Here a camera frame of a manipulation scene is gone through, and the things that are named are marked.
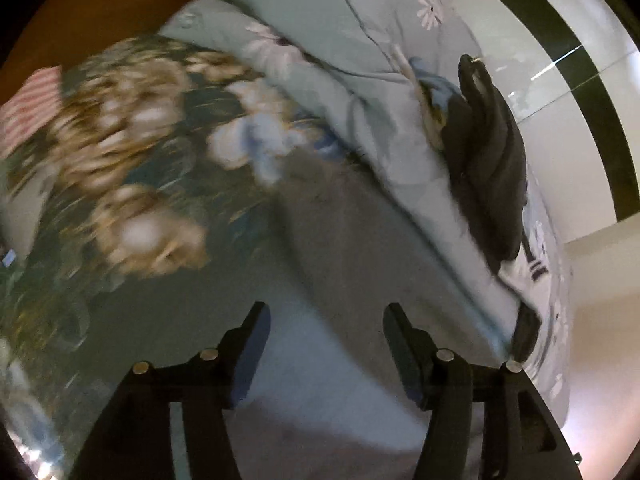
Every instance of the wall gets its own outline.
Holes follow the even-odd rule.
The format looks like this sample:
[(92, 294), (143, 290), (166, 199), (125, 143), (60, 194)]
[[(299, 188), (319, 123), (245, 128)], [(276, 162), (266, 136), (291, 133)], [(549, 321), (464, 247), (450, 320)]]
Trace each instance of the wall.
[(577, 311), (563, 433), (584, 480), (611, 480), (640, 440), (640, 215), (567, 250)]

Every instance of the black tile border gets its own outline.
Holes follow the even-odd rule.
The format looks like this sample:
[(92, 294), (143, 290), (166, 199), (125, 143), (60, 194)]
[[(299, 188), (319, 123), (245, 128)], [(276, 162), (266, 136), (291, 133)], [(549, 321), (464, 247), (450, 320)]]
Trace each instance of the black tile border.
[[(564, 77), (589, 126), (604, 167), (616, 219), (640, 212), (638, 176), (620, 118), (593, 60), (547, 0), (500, 0), (533, 35)], [(562, 124), (558, 124), (561, 135)]]

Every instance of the dark fabric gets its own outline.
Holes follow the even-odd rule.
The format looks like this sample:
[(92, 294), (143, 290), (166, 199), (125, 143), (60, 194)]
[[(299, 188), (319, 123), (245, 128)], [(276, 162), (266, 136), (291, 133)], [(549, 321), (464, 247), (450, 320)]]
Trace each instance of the dark fabric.
[(462, 56), (458, 76), (462, 96), (451, 97), (442, 130), (451, 190), (490, 269), (497, 272), (500, 262), (518, 255), (522, 241), (524, 143), (484, 64)]
[(526, 303), (520, 303), (516, 330), (511, 339), (511, 355), (519, 363), (525, 362), (538, 341), (542, 322), (535, 311)]

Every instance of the screw head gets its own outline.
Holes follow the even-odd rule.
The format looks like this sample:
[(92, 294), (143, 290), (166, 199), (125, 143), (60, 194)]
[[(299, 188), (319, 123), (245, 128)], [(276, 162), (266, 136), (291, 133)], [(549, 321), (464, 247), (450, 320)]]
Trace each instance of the screw head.
[(146, 374), (149, 371), (149, 363), (146, 361), (140, 361), (131, 367), (131, 371), (136, 375)]
[(200, 358), (203, 361), (215, 361), (218, 358), (218, 349), (205, 348), (202, 352), (200, 352)]
[(441, 348), (440, 350), (438, 350), (436, 352), (436, 357), (440, 361), (444, 361), (446, 363), (450, 363), (451, 361), (453, 361), (453, 359), (456, 357), (456, 355), (451, 350), (449, 350), (448, 348)]
[(520, 363), (513, 360), (508, 360), (505, 363), (505, 366), (507, 370), (512, 374), (519, 374), (522, 371), (522, 366), (520, 365)]

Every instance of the black bracket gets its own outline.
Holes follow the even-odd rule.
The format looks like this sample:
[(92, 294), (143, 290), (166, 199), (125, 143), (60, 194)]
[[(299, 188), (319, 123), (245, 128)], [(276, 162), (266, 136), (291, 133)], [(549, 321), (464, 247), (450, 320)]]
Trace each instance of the black bracket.
[(558, 424), (520, 364), (470, 365), (414, 328), (402, 307), (383, 316), (386, 340), (407, 396), (433, 410), (416, 480), (462, 480), (473, 402), (484, 402), (480, 480), (580, 480)]
[(257, 302), (217, 348), (166, 368), (136, 363), (95, 423), (69, 479), (175, 480), (169, 403), (181, 402), (191, 478), (241, 480), (222, 409), (232, 410), (246, 396), (270, 329), (269, 307)]

